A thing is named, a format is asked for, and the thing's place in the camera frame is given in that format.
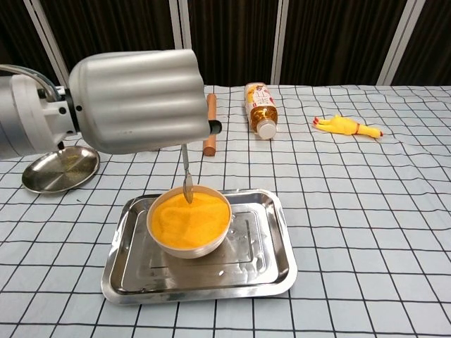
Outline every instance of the robotic arm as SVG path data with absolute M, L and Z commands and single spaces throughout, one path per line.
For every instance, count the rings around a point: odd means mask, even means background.
M 77 132 L 98 151 L 129 154 L 221 131 L 208 120 L 191 50 L 90 56 L 70 73 L 70 89 L 16 70 L 27 75 L 0 77 L 0 160 L 57 150 Z

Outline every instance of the black curtain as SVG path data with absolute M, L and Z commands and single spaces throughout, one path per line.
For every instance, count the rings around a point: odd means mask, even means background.
M 405 3 L 290 1 L 280 83 L 376 84 Z
M 0 2 L 0 63 L 35 69 L 58 83 L 23 1 Z
M 451 85 L 451 1 L 428 0 L 392 85 Z
M 189 0 L 192 48 L 208 85 L 271 81 L 277 0 Z
M 69 71 L 110 51 L 173 49 L 168 0 L 41 0 Z

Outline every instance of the plastic bottle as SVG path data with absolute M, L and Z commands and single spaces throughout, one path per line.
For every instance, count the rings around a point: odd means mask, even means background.
M 249 83 L 245 87 L 246 113 L 249 125 L 262 139 L 277 133 L 277 109 L 264 83 Z

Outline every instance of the yellow rubber chicken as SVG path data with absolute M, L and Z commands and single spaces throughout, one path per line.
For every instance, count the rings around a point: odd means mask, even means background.
M 313 124 L 320 130 L 324 130 L 325 132 L 334 132 L 336 134 L 361 134 L 374 137 L 375 139 L 383 136 L 383 133 L 379 129 L 361 125 L 350 118 L 344 118 L 339 115 L 336 115 L 331 120 L 321 120 L 319 118 L 315 118 L 313 120 Z

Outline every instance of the bowl rim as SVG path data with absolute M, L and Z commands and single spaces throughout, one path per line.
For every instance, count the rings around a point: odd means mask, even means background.
M 193 185 L 192 188 L 193 188 L 193 192 L 196 192 L 196 190 L 199 189 L 199 188 L 201 189 L 200 192 L 206 192 L 206 190 L 207 190 L 208 192 L 213 192 L 214 194 L 218 195 L 218 197 L 221 198 L 221 199 L 227 204 L 228 211 L 229 211 L 229 219 L 228 219 L 227 227 L 226 227 L 226 228 L 224 229 L 224 231 L 222 231 L 222 233 L 221 233 L 219 236 L 217 236 L 215 239 L 212 239 L 210 242 L 208 242 L 208 243 L 206 243 L 206 244 L 204 244 L 204 245 L 196 246 L 195 248 L 179 249 L 179 248 L 175 248 L 175 247 L 173 247 L 173 246 L 169 246 L 169 245 L 166 245 L 166 244 L 164 244 L 164 243 L 161 243 L 161 241 L 159 241 L 159 240 L 154 236 L 154 234 L 152 233 L 152 227 L 151 227 L 152 222 L 150 221 L 150 220 L 152 219 L 152 218 L 150 217 L 150 216 L 151 216 L 151 212 L 152 212 L 157 206 L 159 206 L 159 205 L 161 204 L 161 201 L 163 201 L 163 200 L 165 199 L 165 197 L 167 197 L 168 194 L 171 194 L 171 195 L 174 195 L 174 196 L 175 196 L 175 195 L 177 195 L 177 194 L 182 194 L 182 193 L 183 193 L 183 187 L 176 187 L 176 188 L 173 188 L 173 189 L 168 190 L 167 192 L 161 194 L 161 195 L 160 195 L 160 196 L 152 203 L 152 205 L 150 206 L 149 210 L 147 211 L 147 216 L 146 216 L 146 226 L 147 226 L 147 231 L 148 231 L 148 233 L 150 234 L 150 237 L 152 237 L 152 239 L 153 239 L 159 246 L 162 246 L 162 247 L 164 247 L 164 248 L 166 248 L 166 249 L 173 250 L 173 251 L 188 252 L 188 251 L 194 251 L 194 250 L 202 249 L 202 248 L 205 248 L 205 247 L 207 247 L 207 246 L 209 246 L 209 245 L 212 245 L 212 244 L 214 244 L 218 239 L 220 239 L 221 237 L 222 237 L 222 240 L 224 240 L 224 239 L 226 238 L 226 236 L 224 236 L 224 234 L 226 234 L 227 231 L 229 230 L 230 224 L 232 223 L 232 219 L 233 219 L 232 206 L 230 205 L 230 202 L 227 200 L 227 198 L 226 198 L 220 191 L 218 191 L 218 190 L 216 190 L 216 189 L 212 189 L 212 188 L 210 188 L 210 187 L 206 187 L 206 186 L 204 186 L 204 185 L 199 185 L 199 184 Z

